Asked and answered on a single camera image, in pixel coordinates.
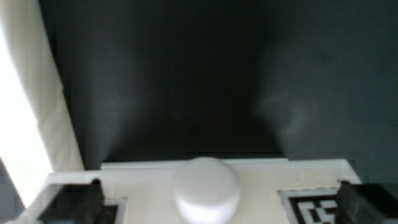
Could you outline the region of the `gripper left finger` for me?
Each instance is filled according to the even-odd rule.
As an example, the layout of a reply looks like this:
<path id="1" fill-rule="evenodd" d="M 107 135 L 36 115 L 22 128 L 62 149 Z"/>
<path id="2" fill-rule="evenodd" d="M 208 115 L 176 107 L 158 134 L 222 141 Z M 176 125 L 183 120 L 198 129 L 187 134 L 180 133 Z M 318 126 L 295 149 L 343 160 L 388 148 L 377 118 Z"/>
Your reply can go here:
<path id="1" fill-rule="evenodd" d="M 39 215 L 43 224 L 114 224 L 118 206 L 105 204 L 102 181 L 68 184 Z"/>

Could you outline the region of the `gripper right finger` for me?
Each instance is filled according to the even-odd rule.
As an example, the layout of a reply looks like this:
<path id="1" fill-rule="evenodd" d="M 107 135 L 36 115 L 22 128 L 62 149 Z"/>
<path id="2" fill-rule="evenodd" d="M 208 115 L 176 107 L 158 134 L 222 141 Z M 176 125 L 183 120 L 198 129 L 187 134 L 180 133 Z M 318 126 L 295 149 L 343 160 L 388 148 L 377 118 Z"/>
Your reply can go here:
<path id="1" fill-rule="evenodd" d="M 398 224 L 398 183 L 343 183 L 336 224 Z"/>

